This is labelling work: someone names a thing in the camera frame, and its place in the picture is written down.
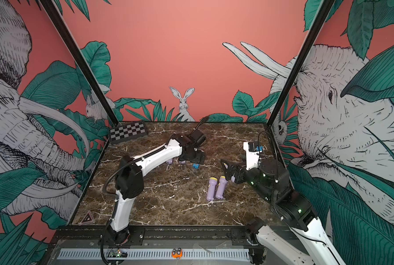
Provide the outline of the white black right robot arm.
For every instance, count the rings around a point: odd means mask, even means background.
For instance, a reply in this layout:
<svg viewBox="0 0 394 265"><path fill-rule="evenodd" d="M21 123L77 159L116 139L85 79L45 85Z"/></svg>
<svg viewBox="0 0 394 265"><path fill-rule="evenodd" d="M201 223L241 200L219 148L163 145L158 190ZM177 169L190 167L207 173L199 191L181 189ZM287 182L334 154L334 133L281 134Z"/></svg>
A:
<svg viewBox="0 0 394 265"><path fill-rule="evenodd" d="M343 265L345 262L328 238L310 201L297 192L289 171L277 160L263 160L251 168L246 164L220 161L224 176L236 184L248 183L269 203L271 211L297 236L306 252L280 237L262 219L246 226L247 241L262 245L288 265Z"/></svg>

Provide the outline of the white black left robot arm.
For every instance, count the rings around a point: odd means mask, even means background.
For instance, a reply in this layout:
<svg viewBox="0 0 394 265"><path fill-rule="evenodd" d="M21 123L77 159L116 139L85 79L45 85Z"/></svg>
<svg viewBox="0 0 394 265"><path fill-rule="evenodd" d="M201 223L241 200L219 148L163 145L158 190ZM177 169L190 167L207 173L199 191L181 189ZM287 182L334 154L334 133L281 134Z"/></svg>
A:
<svg viewBox="0 0 394 265"><path fill-rule="evenodd" d="M204 164L205 153L200 147L205 140L203 132L194 129L188 135L173 134L166 143L142 155L122 157L118 170L103 186L103 193L115 199L114 211L107 223L107 232L116 245L123 245L129 240L129 216L136 197L144 190L144 177L151 170L174 158L179 162Z"/></svg>

